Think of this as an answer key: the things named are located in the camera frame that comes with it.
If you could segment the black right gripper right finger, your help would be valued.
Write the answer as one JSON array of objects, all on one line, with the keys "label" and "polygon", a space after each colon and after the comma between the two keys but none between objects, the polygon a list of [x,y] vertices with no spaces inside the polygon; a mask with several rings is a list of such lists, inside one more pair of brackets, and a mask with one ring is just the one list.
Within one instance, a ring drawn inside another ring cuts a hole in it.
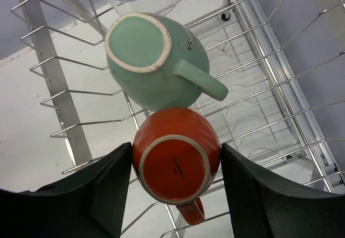
[{"label": "black right gripper right finger", "polygon": [[220,150],[235,237],[344,237],[344,195],[320,191]]}]

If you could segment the orange ceramic mug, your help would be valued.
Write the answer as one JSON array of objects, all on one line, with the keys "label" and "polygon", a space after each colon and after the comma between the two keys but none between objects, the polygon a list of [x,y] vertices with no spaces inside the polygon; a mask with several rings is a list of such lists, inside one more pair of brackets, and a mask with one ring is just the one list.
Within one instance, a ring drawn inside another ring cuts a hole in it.
[{"label": "orange ceramic mug", "polygon": [[205,220],[200,197],[220,164],[219,139],[207,119],[184,107],[153,113],[137,130],[132,158],[151,197],[174,205],[189,225]]}]

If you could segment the mint green ceramic mug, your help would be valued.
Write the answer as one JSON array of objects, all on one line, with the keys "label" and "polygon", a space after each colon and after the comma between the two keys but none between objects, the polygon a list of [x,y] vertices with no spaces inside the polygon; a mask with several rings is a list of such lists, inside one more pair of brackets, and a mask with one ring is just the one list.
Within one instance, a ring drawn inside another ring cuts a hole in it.
[{"label": "mint green ceramic mug", "polygon": [[119,17],[105,37],[112,77],[142,108],[189,107],[201,94],[223,101],[227,87],[210,75],[198,38],[166,16],[131,12]]}]

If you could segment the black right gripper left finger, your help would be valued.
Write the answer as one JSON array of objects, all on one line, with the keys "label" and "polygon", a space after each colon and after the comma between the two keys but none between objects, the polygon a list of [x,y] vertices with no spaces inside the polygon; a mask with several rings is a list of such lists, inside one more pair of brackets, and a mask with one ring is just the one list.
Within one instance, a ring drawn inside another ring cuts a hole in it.
[{"label": "black right gripper left finger", "polygon": [[1,237],[120,237],[131,166],[127,142],[34,192],[1,190]]}]

